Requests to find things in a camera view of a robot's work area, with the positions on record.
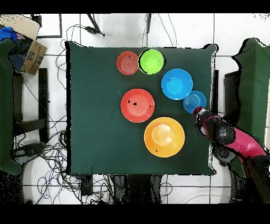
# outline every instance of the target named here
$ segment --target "light blue bowl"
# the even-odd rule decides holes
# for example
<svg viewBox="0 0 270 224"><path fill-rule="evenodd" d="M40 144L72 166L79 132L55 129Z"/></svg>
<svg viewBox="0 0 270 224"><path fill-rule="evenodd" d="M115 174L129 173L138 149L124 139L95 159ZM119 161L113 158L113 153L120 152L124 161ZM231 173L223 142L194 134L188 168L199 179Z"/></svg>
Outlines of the light blue bowl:
<svg viewBox="0 0 270 224"><path fill-rule="evenodd" d="M184 99L184 108L190 114L197 107L204 107L206 106L206 98L205 95L200 91L191 91L190 94Z"/></svg>
<svg viewBox="0 0 270 224"><path fill-rule="evenodd" d="M163 76L161 87L168 98L181 100L190 94L193 81L185 70L172 69Z"/></svg>

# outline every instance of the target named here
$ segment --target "bowl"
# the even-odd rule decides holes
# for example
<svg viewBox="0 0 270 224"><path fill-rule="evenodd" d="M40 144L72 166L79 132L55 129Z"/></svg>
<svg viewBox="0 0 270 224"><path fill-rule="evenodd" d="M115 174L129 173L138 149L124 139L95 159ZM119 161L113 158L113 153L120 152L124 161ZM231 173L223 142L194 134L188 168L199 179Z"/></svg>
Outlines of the bowl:
<svg viewBox="0 0 270 224"><path fill-rule="evenodd" d="M160 117L147 126L144 132L146 148L155 156L166 158L177 154L185 142L185 132L174 119Z"/></svg>
<svg viewBox="0 0 270 224"><path fill-rule="evenodd" d="M124 51L117 58L118 70L126 75L131 75L138 70L138 56L131 51Z"/></svg>
<svg viewBox="0 0 270 224"><path fill-rule="evenodd" d="M168 71L161 81L162 91L170 99L181 100L186 98L193 87L190 74L183 69Z"/></svg>
<svg viewBox="0 0 270 224"><path fill-rule="evenodd" d="M193 111L197 107L206 106L206 98L205 95L200 91L191 91L190 94L183 101L184 109L193 114Z"/></svg>
<svg viewBox="0 0 270 224"><path fill-rule="evenodd" d="M144 89L131 89L122 98L121 111L124 117L134 123L148 120L155 109L155 102Z"/></svg>
<svg viewBox="0 0 270 224"><path fill-rule="evenodd" d="M138 57L138 67L145 74L158 73L162 69L163 64L163 55L154 49L147 49Z"/></svg>

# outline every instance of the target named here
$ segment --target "dark green table cloth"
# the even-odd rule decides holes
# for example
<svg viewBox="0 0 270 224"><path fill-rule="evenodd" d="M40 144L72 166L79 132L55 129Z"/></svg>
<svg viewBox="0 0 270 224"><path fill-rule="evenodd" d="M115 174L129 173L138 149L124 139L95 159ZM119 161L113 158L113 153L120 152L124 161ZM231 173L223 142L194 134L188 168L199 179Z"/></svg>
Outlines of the dark green table cloth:
<svg viewBox="0 0 270 224"><path fill-rule="evenodd" d="M16 46L11 39L0 41L0 170L12 174L22 172L12 160L13 149L13 66L8 59L9 51Z"/></svg>
<svg viewBox="0 0 270 224"><path fill-rule="evenodd" d="M209 141L196 130L194 116L185 111L182 100L167 98L161 89L166 72L184 69L193 78L193 90L205 94L209 109L214 44L205 49L157 48L166 58L164 69L154 75L138 70L131 76L117 69L117 57L123 51L139 55L145 48L87 48L73 42L66 46L72 174L214 174L208 166ZM145 89L155 100L155 111L146 122L132 123L121 112L121 99L133 88ZM185 131L183 148L169 158L154 156L143 141L146 126L158 117L177 120Z"/></svg>
<svg viewBox="0 0 270 224"><path fill-rule="evenodd" d="M270 48L261 45L259 39L250 38L244 41L239 54L233 58L241 70L238 89L241 107L237 126L265 144Z"/></svg>

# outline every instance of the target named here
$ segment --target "green bowl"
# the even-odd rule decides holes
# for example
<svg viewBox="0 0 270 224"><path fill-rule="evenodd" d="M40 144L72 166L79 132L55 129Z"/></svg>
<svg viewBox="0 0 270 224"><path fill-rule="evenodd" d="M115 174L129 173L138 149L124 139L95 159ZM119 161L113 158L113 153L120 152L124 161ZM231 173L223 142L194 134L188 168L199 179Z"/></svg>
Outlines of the green bowl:
<svg viewBox="0 0 270 224"><path fill-rule="evenodd" d="M138 67L145 74L158 73L162 69L163 64L163 55L154 49L147 49L138 57Z"/></svg>

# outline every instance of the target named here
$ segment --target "small red bowl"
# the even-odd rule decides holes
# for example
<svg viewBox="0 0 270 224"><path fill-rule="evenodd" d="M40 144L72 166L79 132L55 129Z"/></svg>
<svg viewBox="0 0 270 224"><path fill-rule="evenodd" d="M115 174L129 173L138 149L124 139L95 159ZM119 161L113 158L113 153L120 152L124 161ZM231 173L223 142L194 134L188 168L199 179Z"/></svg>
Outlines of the small red bowl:
<svg viewBox="0 0 270 224"><path fill-rule="evenodd" d="M138 70L138 56L131 51L125 51L118 56L116 64L121 73L129 76Z"/></svg>
<svg viewBox="0 0 270 224"><path fill-rule="evenodd" d="M155 109L151 94L144 89L131 89L122 98L121 111L124 117L134 123L148 120Z"/></svg>

